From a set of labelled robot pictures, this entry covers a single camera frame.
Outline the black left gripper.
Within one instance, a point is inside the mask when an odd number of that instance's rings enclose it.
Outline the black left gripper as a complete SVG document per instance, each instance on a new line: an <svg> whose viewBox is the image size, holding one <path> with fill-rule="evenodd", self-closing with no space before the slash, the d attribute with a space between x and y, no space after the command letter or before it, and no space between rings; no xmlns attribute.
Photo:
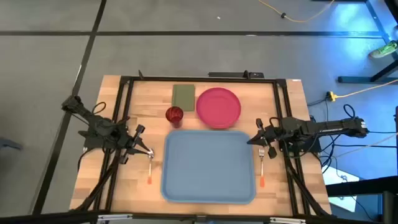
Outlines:
<svg viewBox="0 0 398 224"><path fill-rule="evenodd" d="M119 158L119 163L120 164L126 164L128 161L128 154L134 155L134 154L146 154L148 156L152 155L154 152L151 148L148 148L142 141L141 134L144 132L145 127L141 124L139 124L136 128L136 133L134 136L127 135L127 142L123 146L123 149L126 150L126 152L122 155L120 155ZM136 145L139 145L141 148L145 149L145 151L140 151L138 149L135 149L134 147Z"/></svg>

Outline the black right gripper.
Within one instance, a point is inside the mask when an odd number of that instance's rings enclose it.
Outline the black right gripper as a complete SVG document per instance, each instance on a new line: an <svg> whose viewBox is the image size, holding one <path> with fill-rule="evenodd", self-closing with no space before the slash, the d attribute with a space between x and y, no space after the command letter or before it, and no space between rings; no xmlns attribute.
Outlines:
<svg viewBox="0 0 398 224"><path fill-rule="evenodd" d="M270 159L273 159L277 155L277 151L274 146L271 145L271 142L277 140L277 135L275 133L275 128L270 125L264 127L262 120L260 118L256 119L256 126L258 128L257 134L251 138L247 144L249 145L257 145L261 148L259 149L259 156L261 159L265 156L265 148L268 147L268 156Z"/></svg>

